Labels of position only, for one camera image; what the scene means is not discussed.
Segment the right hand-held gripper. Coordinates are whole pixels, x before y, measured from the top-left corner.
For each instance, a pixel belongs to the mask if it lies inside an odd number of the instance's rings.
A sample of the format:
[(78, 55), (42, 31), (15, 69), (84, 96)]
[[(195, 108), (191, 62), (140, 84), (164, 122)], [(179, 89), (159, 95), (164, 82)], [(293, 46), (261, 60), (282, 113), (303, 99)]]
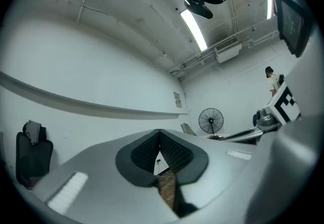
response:
[(254, 128), (225, 136), (225, 141), (250, 141), (261, 137), (261, 130), (271, 130), (283, 126), (300, 116), (300, 110), (290, 89), (282, 83), (276, 94), (256, 113)]

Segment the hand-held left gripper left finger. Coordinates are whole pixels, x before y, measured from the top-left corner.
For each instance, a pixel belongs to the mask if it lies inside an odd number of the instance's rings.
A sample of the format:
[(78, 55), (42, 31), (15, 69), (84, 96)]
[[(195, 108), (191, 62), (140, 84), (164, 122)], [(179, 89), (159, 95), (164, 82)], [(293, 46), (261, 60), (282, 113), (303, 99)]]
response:
[(157, 186), (139, 187), (118, 171), (118, 151), (155, 130), (90, 146), (43, 177), (33, 194), (53, 223), (173, 223)]

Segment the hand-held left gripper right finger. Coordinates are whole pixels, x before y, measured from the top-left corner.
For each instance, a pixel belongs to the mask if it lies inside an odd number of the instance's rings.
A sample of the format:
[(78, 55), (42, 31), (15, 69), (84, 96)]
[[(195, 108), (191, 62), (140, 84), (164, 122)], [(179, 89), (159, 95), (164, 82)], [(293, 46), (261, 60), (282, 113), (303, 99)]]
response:
[(234, 185), (253, 146), (161, 130), (160, 147), (176, 178), (173, 217), (162, 223), (245, 223), (254, 186)]

